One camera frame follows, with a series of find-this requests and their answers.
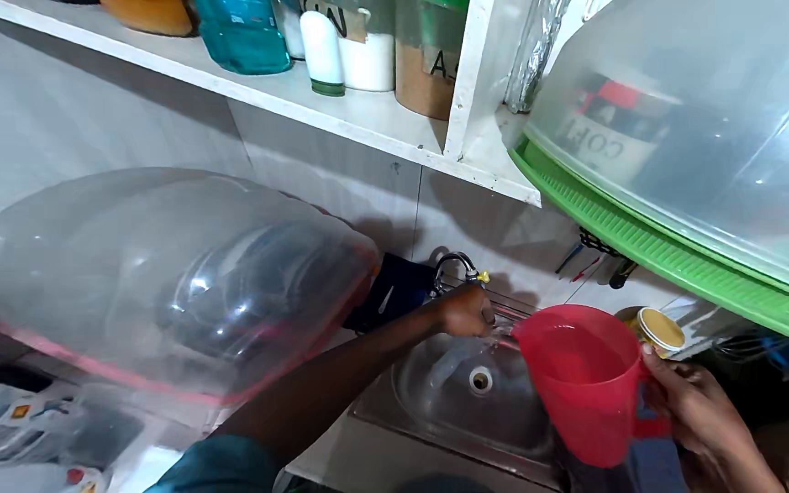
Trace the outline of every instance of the transparent dome cover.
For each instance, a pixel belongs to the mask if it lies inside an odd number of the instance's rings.
[[[136,388],[232,402],[323,345],[377,262],[341,220],[247,180],[101,173],[0,213],[0,330]]]
[[[789,284],[789,2],[618,0],[526,134],[628,207]]]

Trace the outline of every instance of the orange container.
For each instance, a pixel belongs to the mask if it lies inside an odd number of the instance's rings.
[[[183,0],[101,0],[126,27],[166,36],[196,34],[196,17]]]

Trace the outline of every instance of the green plastic rim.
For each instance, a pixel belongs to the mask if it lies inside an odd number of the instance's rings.
[[[674,231],[600,193],[523,139],[510,157],[526,178],[577,223],[631,260],[745,319],[789,337],[789,286],[766,282],[716,252],[676,239]]]
[[[315,79],[310,79],[310,83],[312,84],[313,92],[316,92],[321,95],[330,95],[333,97],[339,97],[341,95],[345,95],[345,84],[331,84],[331,83],[324,83],[322,81],[317,81]]]

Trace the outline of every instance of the aluminum foil roll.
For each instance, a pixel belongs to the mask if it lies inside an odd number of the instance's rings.
[[[543,68],[570,3],[571,0],[532,0],[504,93],[504,104],[512,113],[526,113],[531,109]]]

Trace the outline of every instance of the sleeve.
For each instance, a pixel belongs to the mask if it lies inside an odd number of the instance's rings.
[[[278,474],[256,441],[215,435],[193,444],[146,493],[266,493]]]

